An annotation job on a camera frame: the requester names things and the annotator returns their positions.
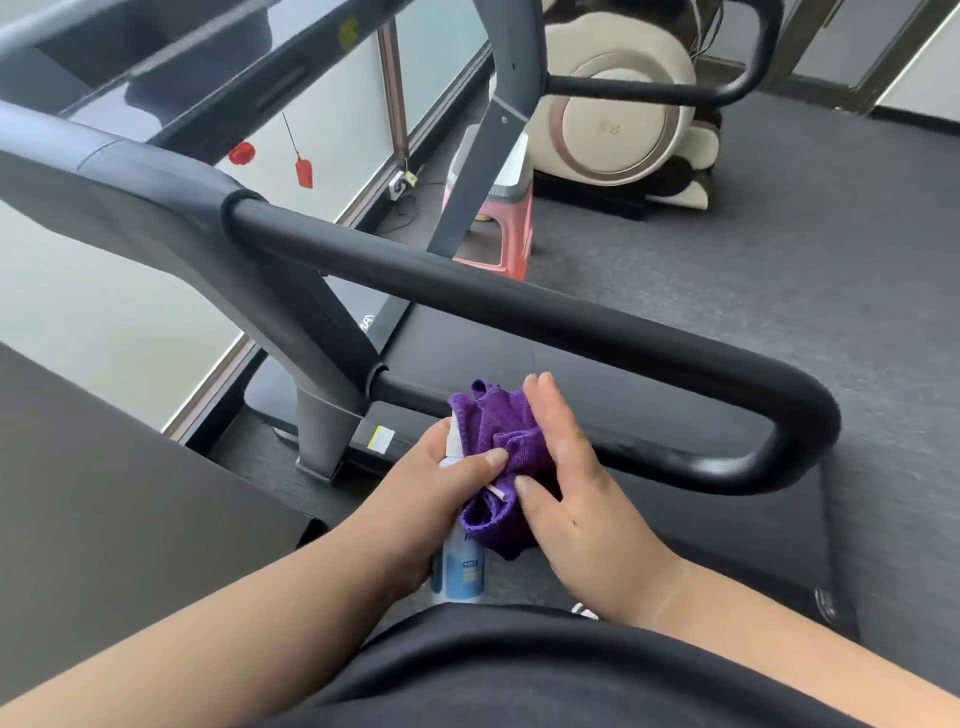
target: pink stool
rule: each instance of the pink stool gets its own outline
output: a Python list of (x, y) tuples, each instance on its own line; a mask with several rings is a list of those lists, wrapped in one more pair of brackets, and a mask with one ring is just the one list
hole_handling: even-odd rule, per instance
[[(460, 149), (450, 162), (444, 188), (444, 205), (450, 196), (450, 190), (457, 181), (463, 168), (467, 152), (476, 137), (479, 125), (467, 127)], [(527, 157), (527, 134), (522, 133), (514, 149), (497, 175), (487, 200), (480, 207), (478, 217), (487, 215), (500, 225), (500, 261), (498, 263), (480, 263), (475, 260), (454, 258), (461, 263), (476, 268), (493, 271), (501, 276), (523, 280), (527, 275), (527, 259), (533, 242), (533, 166)]]

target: treadmill handrail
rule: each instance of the treadmill handrail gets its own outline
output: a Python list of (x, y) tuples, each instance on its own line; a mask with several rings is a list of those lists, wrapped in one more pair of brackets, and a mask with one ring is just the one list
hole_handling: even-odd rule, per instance
[[(796, 482), (839, 435), (840, 410), (829, 390), (789, 364), (262, 201), (238, 200), (224, 214), (228, 233), (248, 248), (741, 407), (774, 424), (766, 442), (739, 457), (600, 433), (593, 442), (609, 467), (691, 491), (752, 495)], [(437, 409), (436, 396), (418, 385), (375, 376), (375, 397), (377, 387), (396, 395), (393, 403), (406, 397), (421, 411)]]
[(637, 101), (683, 107), (723, 107), (739, 101), (760, 85), (770, 67), (777, 48), (780, 24), (783, 21), (783, 4), (781, 0), (733, 0), (733, 2), (749, 5), (754, 10), (759, 30), (754, 52), (747, 67), (727, 84), (720, 86), (657, 84), (551, 74), (546, 78), (545, 93), (552, 96)]

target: red ornament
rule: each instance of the red ornament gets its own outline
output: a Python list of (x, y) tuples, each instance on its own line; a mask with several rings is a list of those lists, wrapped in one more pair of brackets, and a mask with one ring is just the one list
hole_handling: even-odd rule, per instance
[(227, 155), (227, 159), (238, 165), (250, 164), (254, 157), (256, 157), (256, 149), (249, 141), (241, 141)]
[(301, 187), (313, 189), (313, 165), (309, 159), (297, 157), (297, 182)]

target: purple cloth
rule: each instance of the purple cloth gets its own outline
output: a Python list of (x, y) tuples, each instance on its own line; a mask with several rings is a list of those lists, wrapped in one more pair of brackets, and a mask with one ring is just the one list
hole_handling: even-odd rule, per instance
[(455, 394), (450, 398), (464, 456), (504, 448), (510, 457), (493, 483), (506, 501), (484, 488), (464, 507), (461, 523), (467, 538), (513, 561), (523, 550), (537, 545), (517, 502), (514, 478), (529, 475), (556, 495), (553, 458), (522, 390), (507, 392), (477, 379), (470, 392), (472, 397)]

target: yellow sticker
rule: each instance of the yellow sticker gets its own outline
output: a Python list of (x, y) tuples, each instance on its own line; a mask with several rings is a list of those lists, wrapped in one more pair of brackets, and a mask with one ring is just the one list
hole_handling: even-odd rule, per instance
[(356, 45), (359, 37), (360, 23), (357, 22), (355, 17), (349, 17), (340, 24), (340, 30), (337, 31), (337, 38), (340, 40), (340, 47), (345, 51), (350, 50), (350, 48)]

